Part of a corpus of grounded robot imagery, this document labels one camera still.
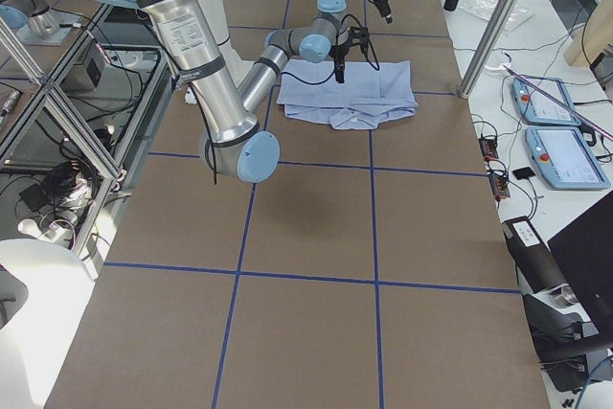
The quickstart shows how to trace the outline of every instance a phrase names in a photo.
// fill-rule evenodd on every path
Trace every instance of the device screen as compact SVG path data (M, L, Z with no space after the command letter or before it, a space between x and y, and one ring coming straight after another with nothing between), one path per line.
M562 95L556 81L537 79L535 80L535 84L557 100L565 101L564 95ZM545 95L541 95L537 91L531 91L531 103L534 107L534 113L539 119L571 120L571 114L568 110L564 110L555 102L552 102Z
M538 130L561 182L600 182L583 144L575 132L566 129Z

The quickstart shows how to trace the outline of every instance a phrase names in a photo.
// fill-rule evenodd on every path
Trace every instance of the folded cloth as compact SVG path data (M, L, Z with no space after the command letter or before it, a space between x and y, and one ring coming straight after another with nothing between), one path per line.
M305 81L324 80L332 62L312 64L291 59L285 71ZM418 106L411 91L409 61L381 62L376 71L367 62L348 62L345 83L330 79L321 85L307 85L283 75L277 104L285 116L335 129L374 129L381 122L415 115Z

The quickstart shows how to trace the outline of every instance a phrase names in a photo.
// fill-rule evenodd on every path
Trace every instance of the blue and white device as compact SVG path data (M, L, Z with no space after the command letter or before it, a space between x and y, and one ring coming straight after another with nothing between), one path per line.
M556 99L565 102L571 109L575 109L573 100L568 94L564 80L544 79L541 77L527 77L534 84ZM528 125L549 126L580 126L581 121L569 111L549 100L546 96L534 91L521 80L513 81L513 98L517 110Z
M602 190L611 186L598 160L573 126L530 126L526 144L543 179L563 191Z

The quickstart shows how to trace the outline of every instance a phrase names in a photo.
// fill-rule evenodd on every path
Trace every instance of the computer monitor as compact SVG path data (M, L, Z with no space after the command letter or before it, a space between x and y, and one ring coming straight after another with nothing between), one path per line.
M600 333L613 332L613 193L549 242L557 266Z

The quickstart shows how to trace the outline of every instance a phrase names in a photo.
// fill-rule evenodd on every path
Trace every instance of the blue cable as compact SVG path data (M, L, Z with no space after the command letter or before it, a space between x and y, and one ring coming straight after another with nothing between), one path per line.
M577 399L577 404L575 405L575 409L579 409L579 406L581 405L581 400L583 399L583 395L585 395L585 390L587 390L587 387L591 383L592 377L594 376L596 371L599 369L600 366L602 366L604 363L606 363L610 359L613 359L613 355L607 356L603 361L598 363L596 367L592 370L592 372L589 374L589 376L587 377L587 380L585 380L585 383L583 384L583 388L581 388L581 393L579 393L579 398Z

